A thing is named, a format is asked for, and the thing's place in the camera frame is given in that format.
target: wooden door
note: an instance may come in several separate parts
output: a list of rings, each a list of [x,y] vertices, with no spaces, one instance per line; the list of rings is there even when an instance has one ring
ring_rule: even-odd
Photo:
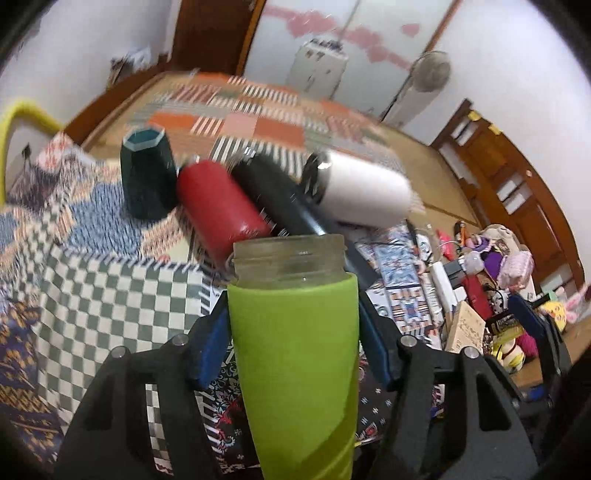
[[[554,196],[519,149],[471,107],[465,100],[431,146],[442,154],[444,145],[451,147],[472,174],[476,184],[462,179],[460,185],[479,220],[507,226],[530,249],[534,281],[539,283],[568,264],[576,285],[581,286],[584,272],[579,253]],[[526,187],[524,200],[509,208]]]
[[[183,0],[174,35],[173,66],[180,70],[199,68],[204,72],[235,74],[243,48],[243,56],[248,53],[264,3]]]

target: red object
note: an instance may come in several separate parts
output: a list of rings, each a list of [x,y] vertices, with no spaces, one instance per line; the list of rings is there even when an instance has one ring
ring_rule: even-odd
[[[453,238],[441,230],[436,230],[436,233],[439,237],[439,245],[442,245],[441,253],[450,262],[453,262],[456,259],[456,244],[452,243]]]
[[[256,207],[219,163],[202,160],[183,167],[177,196],[218,268],[225,268],[234,242],[271,234]]]
[[[471,307],[476,310],[483,320],[492,317],[491,305],[488,303],[488,298],[482,285],[474,275],[467,275],[462,280],[462,286],[468,295],[468,302]]]

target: metal screw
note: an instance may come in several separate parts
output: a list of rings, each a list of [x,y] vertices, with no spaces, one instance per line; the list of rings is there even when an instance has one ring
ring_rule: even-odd
[[[184,333],[179,333],[178,335],[175,335],[173,337],[173,345],[175,346],[183,346],[188,344],[189,342],[189,337],[187,335],[185,335]]]
[[[400,339],[400,343],[403,344],[404,346],[412,348],[413,346],[415,346],[417,344],[417,339],[415,337],[413,337],[412,335],[404,335]]]
[[[116,346],[111,350],[111,356],[113,358],[122,358],[125,355],[125,347],[124,346]]]
[[[472,346],[467,346],[464,348],[464,355],[466,355],[468,358],[478,358],[480,352]]]

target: wooden door frame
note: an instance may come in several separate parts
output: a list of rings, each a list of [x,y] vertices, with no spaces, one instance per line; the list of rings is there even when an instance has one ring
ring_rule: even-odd
[[[242,44],[242,50],[240,51],[240,57],[238,58],[238,65],[236,67],[236,75],[242,75],[244,73],[244,68],[246,66],[246,60],[248,58],[248,54],[251,51],[252,40],[256,33],[256,28],[258,27],[259,20],[261,19],[262,11],[265,8],[265,4],[267,0],[256,0],[256,5],[254,10],[252,11],[251,22],[248,25],[248,30],[246,31],[246,37],[244,37],[244,43]]]

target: yellow tag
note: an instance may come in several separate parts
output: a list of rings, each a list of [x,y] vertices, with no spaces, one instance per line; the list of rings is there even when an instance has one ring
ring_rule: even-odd
[[[541,306],[542,310],[545,310],[554,319],[554,323],[558,329],[562,332],[566,327],[566,309],[564,305],[559,301],[547,301]]]
[[[468,114],[468,118],[472,121],[472,122],[477,122],[478,120],[480,120],[482,118],[482,115],[479,114],[476,110],[472,110],[469,114]]]
[[[502,133],[502,130],[494,124],[490,124],[488,126],[488,130],[493,132],[495,135],[500,135]]]

